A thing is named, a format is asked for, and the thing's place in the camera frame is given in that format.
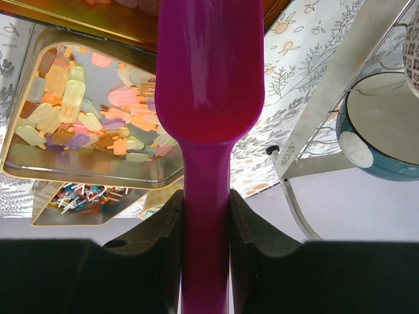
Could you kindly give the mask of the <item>tin of lollipop candies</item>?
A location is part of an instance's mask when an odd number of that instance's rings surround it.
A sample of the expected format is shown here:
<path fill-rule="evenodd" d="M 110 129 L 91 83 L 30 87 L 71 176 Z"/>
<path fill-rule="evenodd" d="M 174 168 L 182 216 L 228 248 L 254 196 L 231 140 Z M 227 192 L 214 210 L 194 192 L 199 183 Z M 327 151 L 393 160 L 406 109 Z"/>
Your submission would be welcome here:
<path fill-rule="evenodd" d="M 33 226 L 98 226 L 137 207 L 148 190 L 81 183 L 33 185 Z"/>

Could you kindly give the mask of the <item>tin of popsicle candies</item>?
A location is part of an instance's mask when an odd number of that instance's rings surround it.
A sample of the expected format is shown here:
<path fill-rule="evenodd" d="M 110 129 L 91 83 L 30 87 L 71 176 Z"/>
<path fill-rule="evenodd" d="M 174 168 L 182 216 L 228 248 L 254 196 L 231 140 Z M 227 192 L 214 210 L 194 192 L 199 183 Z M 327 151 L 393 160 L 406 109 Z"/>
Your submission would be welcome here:
<path fill-rule="evenodd" d="M 7 175 L 157 189 L 183 176 L 155 111 L 153 54 L 39 28 L 1 153 Z"/>

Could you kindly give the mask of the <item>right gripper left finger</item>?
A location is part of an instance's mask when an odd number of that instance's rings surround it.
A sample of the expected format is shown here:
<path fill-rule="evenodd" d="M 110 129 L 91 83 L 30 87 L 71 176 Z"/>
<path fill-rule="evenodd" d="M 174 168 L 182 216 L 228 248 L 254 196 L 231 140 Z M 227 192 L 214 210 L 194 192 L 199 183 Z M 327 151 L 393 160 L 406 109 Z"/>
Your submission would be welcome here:
<path fill-rule="evenodd" d="M 2 313 L 176 313 L 183 193 L 131 230 L 89 239 L 4 239 Z"/>

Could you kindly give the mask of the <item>steel dish rack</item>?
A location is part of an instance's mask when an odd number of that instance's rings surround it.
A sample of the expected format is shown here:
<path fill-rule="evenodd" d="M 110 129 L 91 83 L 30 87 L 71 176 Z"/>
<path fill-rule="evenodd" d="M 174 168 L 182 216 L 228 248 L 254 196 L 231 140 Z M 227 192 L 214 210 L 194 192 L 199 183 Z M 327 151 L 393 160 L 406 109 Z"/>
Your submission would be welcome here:
<path fill-rule="evenodd" d="M 414 4 L 414 1 L 364 1 L 285 145 L 280 150 L 267 149 L 289 210 L 309 240 L 320 240 L 321 236 L 306 220 L 291 179 L 352 168 L 353 165 L 339 150 L 314 154 L 309 148 L 316 142 L 319 132 L 334 132 L 332 124 L 337 120 L 347 90 L 372 62 L 392 29 L 401 25 L 404 15 Z"/>

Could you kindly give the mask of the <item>magenta plastic scoop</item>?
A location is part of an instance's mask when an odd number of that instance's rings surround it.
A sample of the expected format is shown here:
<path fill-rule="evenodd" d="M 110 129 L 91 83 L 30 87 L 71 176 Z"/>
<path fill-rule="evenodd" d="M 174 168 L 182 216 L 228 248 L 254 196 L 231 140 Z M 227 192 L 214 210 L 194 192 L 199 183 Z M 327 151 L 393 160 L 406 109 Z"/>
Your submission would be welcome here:
<path fill-rule="evenodd" d="M 264 103 L 262 1 L 163 1 L 156 110 L 184 164 L 183 313 L 227 313 L 230 154 Z"/>

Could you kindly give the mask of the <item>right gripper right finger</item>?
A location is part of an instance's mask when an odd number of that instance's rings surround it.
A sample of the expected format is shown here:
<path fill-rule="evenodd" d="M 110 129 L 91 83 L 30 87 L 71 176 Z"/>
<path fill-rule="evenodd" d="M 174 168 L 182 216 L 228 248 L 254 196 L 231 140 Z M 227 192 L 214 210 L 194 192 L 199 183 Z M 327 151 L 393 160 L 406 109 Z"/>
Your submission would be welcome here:
<path fill-rule="evenodd" d="M 418 244 L 300 243 L 230 193 L 237 313 L 417 313 Z"/>

